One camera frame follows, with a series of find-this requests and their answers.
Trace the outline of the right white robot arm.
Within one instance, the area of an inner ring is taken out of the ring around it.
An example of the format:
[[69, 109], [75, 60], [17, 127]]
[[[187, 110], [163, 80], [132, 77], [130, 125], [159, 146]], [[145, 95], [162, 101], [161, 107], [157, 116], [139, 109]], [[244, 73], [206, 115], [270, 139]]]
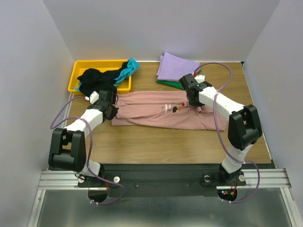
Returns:
[[226, 158], [219, 166], [218, 180], [222, 184], [234, 181], [245, 163], [252, 146], [262, 137], [262, 128], [257, 108], [239, 104], [217, 91], [210, 83], [198, 83], [192, 74], [179, 80], [192, 106], [208, 106], [213, 109], [215, 127], [218, 129], [217, 114], [228, 123], [229, 148], [223, 145]]

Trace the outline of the pink t-shirt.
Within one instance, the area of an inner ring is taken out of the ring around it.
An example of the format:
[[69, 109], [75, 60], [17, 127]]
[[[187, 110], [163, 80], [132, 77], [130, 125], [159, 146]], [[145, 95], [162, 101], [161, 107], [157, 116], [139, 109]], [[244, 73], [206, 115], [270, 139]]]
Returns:
[[190, 106], [185, 91], [137, 91], [118, 96], [112, 126], [216, 130], [212, 108]]

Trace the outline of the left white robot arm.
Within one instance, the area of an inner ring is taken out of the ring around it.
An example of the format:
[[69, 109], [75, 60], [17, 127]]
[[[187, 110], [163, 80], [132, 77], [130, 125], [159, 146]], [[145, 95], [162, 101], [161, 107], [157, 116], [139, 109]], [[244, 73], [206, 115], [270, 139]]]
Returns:
[[89, 176], [94, 186], [101, 186], [105, 179], [104, 166], [90, 160], [92, 144], [86, 151], [86, 137], [92, 142], [92, 131], [104, 121], [112, 120], [118, 113], [117, 94], [112, 91], [94, 91], [85, 99], [90, 105], [80, 117], [69, 117], [62, 122], [75, 121], [64, 128], [52, 122], [53, 130], [49, 151], [48, 165], [54, 170], [73, 171], [78, 175]]

